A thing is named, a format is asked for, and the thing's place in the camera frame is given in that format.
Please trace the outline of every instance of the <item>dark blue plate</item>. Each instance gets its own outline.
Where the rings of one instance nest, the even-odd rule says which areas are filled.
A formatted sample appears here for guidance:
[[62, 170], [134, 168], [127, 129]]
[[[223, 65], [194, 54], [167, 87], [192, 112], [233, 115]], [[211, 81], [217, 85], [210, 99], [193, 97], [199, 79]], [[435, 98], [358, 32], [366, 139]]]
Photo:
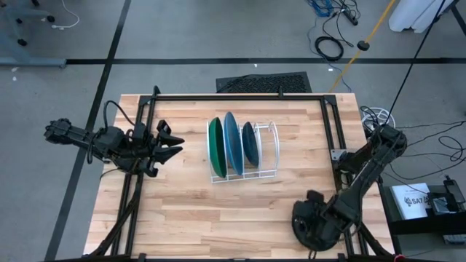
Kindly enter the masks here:
[[253, 126], [246, 122], [242, 127], [242, 147], [249, 162], [254, 166], [259, 166], [259, 152], [257, 150], [256, 136], [254, 135]]
[[242, 160], [240, 131], [232, 112], [226, 113], [224, 128], [226, 156], [234, 171], [238, 175], [242, 175], [244, 172], [244, 163]]

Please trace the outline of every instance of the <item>wooden table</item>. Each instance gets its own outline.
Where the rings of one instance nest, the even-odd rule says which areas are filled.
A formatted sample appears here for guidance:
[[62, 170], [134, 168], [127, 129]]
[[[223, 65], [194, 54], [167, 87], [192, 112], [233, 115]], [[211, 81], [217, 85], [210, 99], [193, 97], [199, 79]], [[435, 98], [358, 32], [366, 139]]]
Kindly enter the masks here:
[[[133, 121], [139, 97], [123, 95], [120, 100], [120, 106]], [[355, 96], [338, 94], [336, 98], [347, 148], [358, 149], [366, 139]], [[223, 119], [227, 111], [240, 124], [275, 122], [280, 139], [276, 178], [211, 183], [206, 121], [216, 116]], [[333, 117], [329, 116], [337, 146]], [[307, 258], [309, 251], [292, 232], [293, 203], [305, 198], [310, 189], [324, 193], [325, 200], [336, 192], [318, 102], [157, 101], [154, 126], [159, 119], [167, 120], [173, 135], [186, 142], [181, 153], [159, 167], [156, 178], [144, 177], [134, 256], [146, 253], [149, 258]], [[123, 130], [131, 128], [120, 113], [114, 125]], [[112, 168], [107, 164], [104, 172]], [[102, 178], [84, 253], [93, 251], [114, 225], [123, 180], [124, 175], [118, 171]], [[363, 220], [385, 249], [393, 252], [376, 185], [364, 197]], [[356, 237], [353, 243], [358, 250]], [[346, 253], [343, 242], [319, 252], [317, 258], [336, 258], [337, 253]]]

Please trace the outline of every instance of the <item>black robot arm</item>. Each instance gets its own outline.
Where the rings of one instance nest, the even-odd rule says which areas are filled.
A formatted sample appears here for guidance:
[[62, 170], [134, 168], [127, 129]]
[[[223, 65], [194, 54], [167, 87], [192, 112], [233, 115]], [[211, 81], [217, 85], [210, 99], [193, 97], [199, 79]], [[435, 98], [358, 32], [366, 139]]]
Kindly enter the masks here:
[[293, 206], [293, 232], [304, 246], [314, 251], [332, 248], [341, 233], [362, 223], [362, 199], [384, 168], [406, 150], [406, 136], [389, 126], [377, 127], [367, 144], [355, 153], [344, 153], [336, 163], [340, 173], [356, 177], [324, 202], [323, 195], [307, 192], [307, 200]]
[[157, 176], [155, 163], [164, 164], [183, 149], [176, 145], [184, 142], [170, 135], [171, 129], [165, 120], [160, 120], [157, 125], [159, 133], [156, 137], [143, 123], [137, 123], [125, 134], [118, 127], [88, 132], [73, 126], [67, 119], [59, 119], [51, 121], [45, 130], [45, 139], [51, 143], [78, 146], [87, 150], [88, 156], [95, 156], [103, 162], [111, 161], [123, 172], [144, 172], [150, 177]]

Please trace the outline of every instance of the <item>black mat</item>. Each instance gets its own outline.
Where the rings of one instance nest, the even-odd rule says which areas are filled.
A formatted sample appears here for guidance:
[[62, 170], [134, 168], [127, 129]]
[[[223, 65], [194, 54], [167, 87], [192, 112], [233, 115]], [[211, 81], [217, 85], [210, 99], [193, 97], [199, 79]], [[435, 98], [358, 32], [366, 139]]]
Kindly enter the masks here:
[[286, 74], [251, 74], [216, 79], [217, 93], [283, 93], [312, 92], [306, 72]]

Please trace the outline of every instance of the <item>dish rack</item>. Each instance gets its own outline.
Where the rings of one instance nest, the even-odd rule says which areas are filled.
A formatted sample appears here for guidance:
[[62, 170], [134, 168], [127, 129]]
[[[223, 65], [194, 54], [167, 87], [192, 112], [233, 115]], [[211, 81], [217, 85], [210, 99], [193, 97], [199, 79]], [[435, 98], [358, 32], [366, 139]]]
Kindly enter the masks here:
[[[231, 182], [236, 180], [250, 180], [250, 179], [259, 179], [259, 178], [273, 178], [277, 176], [277, 168], [278, 162], [280, 160], [280, 142], [278, 140], [278, 131], [277, 126], [274, 122], [270, 122], [269, 124], [253, 124], [254, 135], [256, 136], [257, 142], [257, 150], [258, 150], [258, 157], [259, 157], [259, 165], [255, 167], [254, 171], [246, 172], [246, 163], [245, 163], [245, 152], [244, 147], [242, 144], [242, 126], [238, 125], [238, 130], [240, 133], [240, 142], [241, 142], [241, 151], [242, 151], [242, 163], [244, 172], [242, 175], [238, 175], [231, 167], [229, 167], [228, 163], [228, 156], [226, 155], [226, 141], [225, 141], [225, 127], [224, 124], [221, 125], [222, 129], [222, 138], [224, 139], [224, 153], [225, 153], [225, 164], [226, 164], [226, 177], [221, 178], [217, 176], [215, 171], [213, 170], [212, 163], [210, 162], [210, 147], [209, 147], [209, 124], [210, 122], [207, 121], [207, 159], [208, 165], [210, 170], [210, 181], [212, 183], [223, 183], [223, 182]], [[272, 169], [263, 170], [262, 169], [262, 139], [261, 139], [261, 130], [267, 130], [268, 132], [273, 133], [274, 141], [275, 141], [275, 163], [273, 164]]]

